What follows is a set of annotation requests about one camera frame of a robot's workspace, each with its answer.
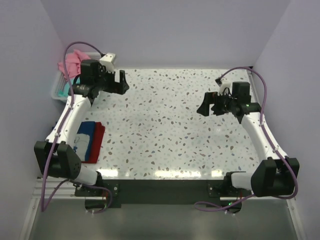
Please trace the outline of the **teal t shirt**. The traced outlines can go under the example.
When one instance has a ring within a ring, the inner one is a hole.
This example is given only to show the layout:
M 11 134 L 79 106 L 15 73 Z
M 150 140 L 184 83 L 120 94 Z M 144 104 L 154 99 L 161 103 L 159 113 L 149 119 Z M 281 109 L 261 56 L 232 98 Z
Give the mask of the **teal t shirt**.
M 80 78 L 78 76 L 70 78 L 72 84 L 79 84 Z M 61 90 L 58 90 L 57 96 L 61 98 L 67 98 L 69 94 L 70 85 L 68 82 L 65 83 L 64 87 Z

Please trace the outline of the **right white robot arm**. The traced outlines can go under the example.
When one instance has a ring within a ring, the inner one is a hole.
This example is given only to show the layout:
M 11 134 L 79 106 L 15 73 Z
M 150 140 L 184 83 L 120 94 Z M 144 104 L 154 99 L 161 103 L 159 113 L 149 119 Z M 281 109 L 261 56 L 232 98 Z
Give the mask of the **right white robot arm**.
M 300 164 L 289 157 L 273 137 L 261 106 L 251 101 L 250 84 L 244 81 L 220 84 L 219 91 L 206 92 L 197 113 L 207 117 L 232 114 L 246 130 L 258 155 L 254 172 L 226 173 L 223 192 L 230 197 L 241 189 L 252 191 L 256 197 L 288 198 L 296 190 Z

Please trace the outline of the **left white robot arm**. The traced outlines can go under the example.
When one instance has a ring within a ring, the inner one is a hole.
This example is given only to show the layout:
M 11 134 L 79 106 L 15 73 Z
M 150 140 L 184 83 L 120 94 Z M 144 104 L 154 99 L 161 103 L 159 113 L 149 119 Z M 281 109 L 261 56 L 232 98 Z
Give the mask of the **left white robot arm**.
M 74 141 L 84 116 L 93 105 L 100 92 L 123 95 L 130 88 L 126 81 L 126 72 L 116 73 L 107 70 L 102 61 L 83 60 L 80 74 L 69 89 L 64 110 L 51 133 L 44 141 L 34 145 L 36 160 L 44 178 L 64 178 L 86 185 L 86 191 L 99 196 L 104 184 L 99 181 L 99 173 L 82 166 L 80 157 L 75 153 Z

